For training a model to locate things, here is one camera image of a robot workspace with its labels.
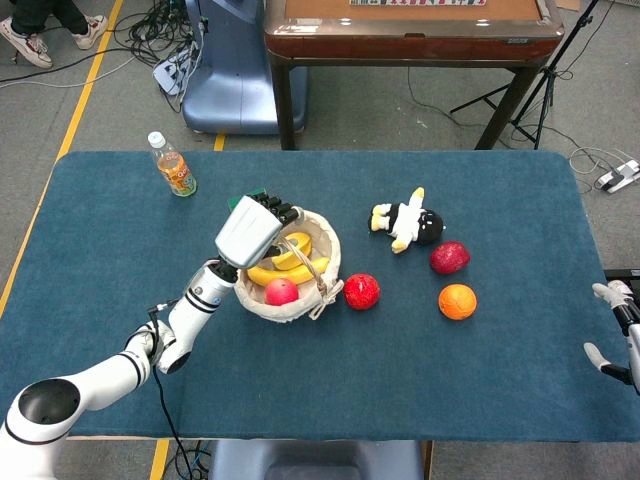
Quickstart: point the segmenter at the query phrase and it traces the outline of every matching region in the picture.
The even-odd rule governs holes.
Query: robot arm
[[[629,350],[630,368],[612,364],[593,343],[585,343],[584,351],[599,371],[626,385],[633,385],[640,395],[640,309],[634,302],[633,292],[619,280],[608,285],[596,283],[593,292],[611,306],[618,320]]]
[[[258,263],[282,228],[301,216],[301,210],[266,194],[243,197],[216,238],[219,258],[204,264],[178,301],[150,309],[151,321],[129,337],[122,352],[83,372],[22,390],[0,428],[0,479],[55,480],[53,468],[78,418],[140,387],[155,366],[167,374],[180,369],[233,288],[237,269]],[[157,313],[171,306],[167,326]]]

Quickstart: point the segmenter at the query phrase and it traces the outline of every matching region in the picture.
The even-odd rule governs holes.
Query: blue tablecloth
[[[379,304],[342,298],[316,322],[244,311],[234,295],[164,377],[185,436],[305,439],[617,441],[640,439],[632,388],[600,375],[596,341],[626,359],[617,324],[591,293],[603,274],[566,159],[548,152],[192,152],[190,198],[169,193],[144,152],[60,161],[0,322],[0,409],[23,386],[118,352],[146,309],[178,296],[216,254],[227,199],[266,187],[324,215],[342,242],[341,277],[375,275]],[[372,205],[420,185],[443,240],[471,251],[451,276],[433,247],[395,256],[370,234]],[[437,295],[467,283],[479,307],[446,320]],[[153,382],[77,435],[169,436]]]

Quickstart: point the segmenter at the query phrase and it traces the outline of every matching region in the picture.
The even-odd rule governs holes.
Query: red apple
[[[354,310],[367,310],[380,298],[378,281],[366,273],[351,275],[344,283],[344,299]]]
[[[444,242],[431,253],[429,263],[436,272],[447,275],[467,266],[471,255],[460,242]]]
[[[286,278],[271,280],[264,290],[264,301],[267,305],[279,307],[285,303],[295,302],[298,298],[298,287]]]

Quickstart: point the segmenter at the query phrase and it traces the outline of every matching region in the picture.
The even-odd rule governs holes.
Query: plastic bottle
[[[164,175],[171,191],[179,197],[188,197],[195,193],[196,179],[182,154],[167,142],[160,132],[151,132],[148,140],[158,170]]]

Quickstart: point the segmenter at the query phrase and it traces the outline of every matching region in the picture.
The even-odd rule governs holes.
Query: yellow banana
[[[311,254],[311,237],[304,232],[294,232],[287,235],[287,240],[293,243],[298,250],[300,250],[305,256]],[[298,257],[293,252],[285,252],[282,255],[273,257],[271,259],[273,266],[278,270],[291,270],[292,268],[302,265],[302,262],[298,260]]]
[[[316,258],[311,261],[313,268],[318,273],[324,273],[329,265],[329,257]],[[296,268],[286,271],[267,270],[262,267],[253,267],[247,270],[247,275],[253,283],[257,283],[263,287],[266,287],[271,280],[276,278],[286,278],[291,280],[296,285],[308,282],[313,278],[313,275],[305,265],[299,265]]]

